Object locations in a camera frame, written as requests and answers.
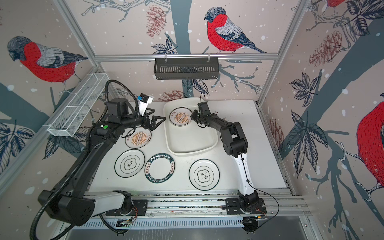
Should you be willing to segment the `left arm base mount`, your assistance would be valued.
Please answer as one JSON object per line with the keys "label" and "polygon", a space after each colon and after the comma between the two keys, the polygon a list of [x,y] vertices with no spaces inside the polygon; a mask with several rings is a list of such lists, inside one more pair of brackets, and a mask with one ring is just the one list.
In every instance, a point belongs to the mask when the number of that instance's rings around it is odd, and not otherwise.
{"label": "left arm base mount", "polygon": [[125,216],[145,216],[148,206],[148,200],[131,200],[127,206],[123,205],[116,210],[110,210],[105,213],[108,217],[125,217]]}

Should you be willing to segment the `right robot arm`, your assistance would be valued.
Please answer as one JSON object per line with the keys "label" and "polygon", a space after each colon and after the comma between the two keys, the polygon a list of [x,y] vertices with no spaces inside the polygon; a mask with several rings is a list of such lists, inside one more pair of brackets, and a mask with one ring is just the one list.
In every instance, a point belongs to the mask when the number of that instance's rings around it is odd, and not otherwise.
{"label": "right robot arm", "polygon": [[240,209],[245,213],[255,211],[260,202],[259,194],[252,187],[247,161],[249,144],[241,124],[228,122],[217,114],[211,113],[207,102],[198,103],[198,109],[193,111],[191,117],[197,124],[219,132],[224,151],[236,165]]}

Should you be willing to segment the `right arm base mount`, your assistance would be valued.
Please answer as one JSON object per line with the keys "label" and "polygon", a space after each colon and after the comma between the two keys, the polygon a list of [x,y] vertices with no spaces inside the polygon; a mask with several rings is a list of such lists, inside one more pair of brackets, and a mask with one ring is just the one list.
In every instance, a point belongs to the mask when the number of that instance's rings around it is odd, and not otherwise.
{"label": "right arm base mount", "polygon": [[228,215],[266,215],[266,205],[262,198],[255,203],[241,203],[240,199],[225,199],[225,205],[222,207]]}

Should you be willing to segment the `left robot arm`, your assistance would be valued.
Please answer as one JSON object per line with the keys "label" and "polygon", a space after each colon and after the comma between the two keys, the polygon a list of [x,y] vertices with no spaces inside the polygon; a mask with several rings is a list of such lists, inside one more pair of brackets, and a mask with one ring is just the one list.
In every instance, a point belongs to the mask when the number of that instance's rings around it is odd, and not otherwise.
{"label": "left robot arm", "polygon": [[31,231],[36,231],[43,213],[51,219],[70,224],[71,227],[82,226],[91,217],[112,210],[122,209],[129,213],[133,208],[131,194],[115,190],[95,197],[85,197],[92,176],[97,171],[104,156],[126,129],[143,127],[155,130],[166,119],[149,113],[139,114],[103,114],[101,120],[92,126],[86,136],[86,147],[66,175],[50,191],[40,193],[38,201],[41,209],[36,214]]}

